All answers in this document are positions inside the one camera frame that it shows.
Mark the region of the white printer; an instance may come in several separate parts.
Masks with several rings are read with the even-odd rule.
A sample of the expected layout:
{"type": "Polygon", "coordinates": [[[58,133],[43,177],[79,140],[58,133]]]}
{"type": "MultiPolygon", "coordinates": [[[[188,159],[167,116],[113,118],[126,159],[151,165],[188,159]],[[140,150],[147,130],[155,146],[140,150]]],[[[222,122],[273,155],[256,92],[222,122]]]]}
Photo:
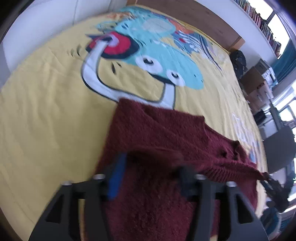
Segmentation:
{"type": "Polygon", "coordinates": [[[278,81],[276,79],[273,68],[264,60],[260,59],[255,65],[255,69],[267,81],[270,88],[274,88],[278,81]]]}

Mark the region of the bookshelf with books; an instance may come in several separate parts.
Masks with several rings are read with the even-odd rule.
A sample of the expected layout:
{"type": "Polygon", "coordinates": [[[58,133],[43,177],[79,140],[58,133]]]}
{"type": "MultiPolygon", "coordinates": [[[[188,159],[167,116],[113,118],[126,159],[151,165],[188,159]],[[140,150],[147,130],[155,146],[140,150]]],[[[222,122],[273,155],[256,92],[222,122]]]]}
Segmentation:
{"type": "Polygon", "coordinates": [[[272,27],[272,20],[276,17],[273,9],[265,1],[234,0],[234,2],[251,17],[269,42],[276,57],[279,57],[282,44],[276,36],[275,27],[272,27]]]}

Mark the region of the white wardrobe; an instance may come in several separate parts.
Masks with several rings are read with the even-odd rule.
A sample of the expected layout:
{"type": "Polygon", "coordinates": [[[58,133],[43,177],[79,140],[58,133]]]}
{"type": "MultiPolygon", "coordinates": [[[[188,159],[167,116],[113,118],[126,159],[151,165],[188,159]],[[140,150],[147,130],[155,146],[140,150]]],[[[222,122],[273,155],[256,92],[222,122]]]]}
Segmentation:
{"type": "Polygon", "coordinates": [[[1,81],[54,35],[126,4],[126,1],[20,1],[1,24],[1,81]]]}

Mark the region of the dark red knit sweater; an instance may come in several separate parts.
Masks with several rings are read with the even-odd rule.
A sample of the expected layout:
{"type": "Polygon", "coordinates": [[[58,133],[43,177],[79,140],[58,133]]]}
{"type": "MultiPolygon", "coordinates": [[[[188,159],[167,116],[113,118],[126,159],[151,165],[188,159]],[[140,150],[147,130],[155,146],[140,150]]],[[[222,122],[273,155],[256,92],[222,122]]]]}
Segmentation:
{"type": "Polygon", "coordinates": [[[104,205],[113,240],[184,240],[194,204],[182,197],[175,168],[191,167],[214,182],[234,181],[257,206],[263,178],[239,141],[210,128],[202,116],[122,99],[97,171],[126,153],[119,193],[104,205]]]}

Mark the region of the yellow cartoon print bedspread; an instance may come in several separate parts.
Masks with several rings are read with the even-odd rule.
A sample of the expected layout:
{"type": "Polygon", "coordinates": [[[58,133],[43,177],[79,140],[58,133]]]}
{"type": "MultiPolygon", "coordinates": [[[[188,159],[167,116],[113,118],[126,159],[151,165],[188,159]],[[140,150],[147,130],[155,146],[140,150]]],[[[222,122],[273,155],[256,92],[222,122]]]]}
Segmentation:
{"type": "Polygon", "coordinates": [[[267,170],[229,53],[183,21],[127,6],[54,37],[1,88],[1,210],[21,240],[62,184],[114,162],[97,171],[122,99],[202,116],[267,170]]]}

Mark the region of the wooden drawer cabinet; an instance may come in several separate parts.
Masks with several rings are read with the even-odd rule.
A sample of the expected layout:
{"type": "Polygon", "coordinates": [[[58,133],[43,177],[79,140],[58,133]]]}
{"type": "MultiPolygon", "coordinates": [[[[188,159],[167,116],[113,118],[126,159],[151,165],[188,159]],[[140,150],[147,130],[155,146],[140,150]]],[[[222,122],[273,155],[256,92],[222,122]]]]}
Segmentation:
{"type": "Polygon", "coordinates": [[[253,114],[261,111],[265,105],[269,105],[274,98],[267,81],[255,67],[250,68],[243,75],[240,79],[240,84],[253,114]]]}

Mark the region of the wooden headboard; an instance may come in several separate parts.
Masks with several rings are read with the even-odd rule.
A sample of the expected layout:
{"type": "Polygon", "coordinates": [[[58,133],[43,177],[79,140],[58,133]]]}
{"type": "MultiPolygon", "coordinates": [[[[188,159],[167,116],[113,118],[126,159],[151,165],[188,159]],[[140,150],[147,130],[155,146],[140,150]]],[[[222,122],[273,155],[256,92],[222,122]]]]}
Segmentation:
{"type": "Polygon", "coordinates": [[[127,5],[140,4],[161,11],[198,28],[229,52],[239,50],[245,40],[222,18],[196,1],[127,1],[127,5]]]}

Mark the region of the black backpack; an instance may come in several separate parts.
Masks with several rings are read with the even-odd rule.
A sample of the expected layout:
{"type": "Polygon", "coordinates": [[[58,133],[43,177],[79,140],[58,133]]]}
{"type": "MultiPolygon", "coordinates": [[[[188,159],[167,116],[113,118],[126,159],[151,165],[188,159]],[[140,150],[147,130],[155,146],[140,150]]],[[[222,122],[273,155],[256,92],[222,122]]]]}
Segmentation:
{"type": "Polygon", "coordinates": [[[243,52],[240,50],[235,50],[231,52],[229,57],[233,65],[235,75],[237,79],[240,80],[243,77],[243,74],[247,71],[246,58],[243,52]]]}

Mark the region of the right teal curtain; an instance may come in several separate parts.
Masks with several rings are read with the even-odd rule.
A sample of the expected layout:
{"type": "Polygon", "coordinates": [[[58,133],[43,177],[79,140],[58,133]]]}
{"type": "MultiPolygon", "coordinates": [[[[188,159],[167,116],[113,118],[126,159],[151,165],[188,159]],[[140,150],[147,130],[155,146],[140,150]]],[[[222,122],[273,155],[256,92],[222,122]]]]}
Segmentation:
{"type": "Polygon", "coordinates": [[[272,64],[272,68],[278,83],[282,82],[295,69],[295,46],[289,40],[281,57],[272,64]]]}

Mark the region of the black office chair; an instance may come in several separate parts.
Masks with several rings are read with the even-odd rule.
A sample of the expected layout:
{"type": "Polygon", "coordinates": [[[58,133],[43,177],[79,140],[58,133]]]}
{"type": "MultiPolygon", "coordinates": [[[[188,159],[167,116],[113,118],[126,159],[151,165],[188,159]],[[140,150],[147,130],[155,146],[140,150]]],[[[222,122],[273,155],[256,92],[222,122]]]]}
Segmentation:
{"type": "Polygon", "coordinates": [[[274,173],[290,165],[295,158],[295,139],[289,126],[263,141],[268,173],[274,173]]]}

